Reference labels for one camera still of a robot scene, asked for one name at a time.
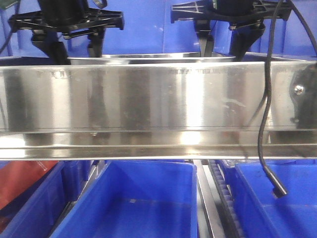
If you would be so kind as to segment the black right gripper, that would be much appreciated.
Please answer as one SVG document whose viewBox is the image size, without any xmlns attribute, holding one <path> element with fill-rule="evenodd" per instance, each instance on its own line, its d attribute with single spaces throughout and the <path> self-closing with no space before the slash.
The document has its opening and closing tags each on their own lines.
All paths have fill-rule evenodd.
<svg viewBox="0 0 317 238">
<path fill-rule="evenodd" d="M 229 54 L 241 61 L 265 31 L 264 20 L 272 19 L 278 2 L 271 0 L 196 0 L 171 6 L 170 21 L 194 21 L 201 57 L 211 57 L 211 21 L 229 23 L 233 30 Z"/>
</svg>

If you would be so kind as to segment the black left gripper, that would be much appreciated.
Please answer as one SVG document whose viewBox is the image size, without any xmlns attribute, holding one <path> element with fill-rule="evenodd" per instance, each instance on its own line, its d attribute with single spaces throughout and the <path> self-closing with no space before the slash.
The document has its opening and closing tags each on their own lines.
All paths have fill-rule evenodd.
<svg viewBox="0 0 317 238">
<path fill-rule="evenodd" d="M 124 29 L 121 11 L 105 10 L 106 0 L 39 0 L 39 11 L 14 14 L 8 23 L 13 30 L 32 30 L 32 44 L 55 64 L 70 65 L 67 50 L 57 33 L 65 39 L 88 35 L 89 57 L 101 58 L 106 28 Z"/>
</svg>

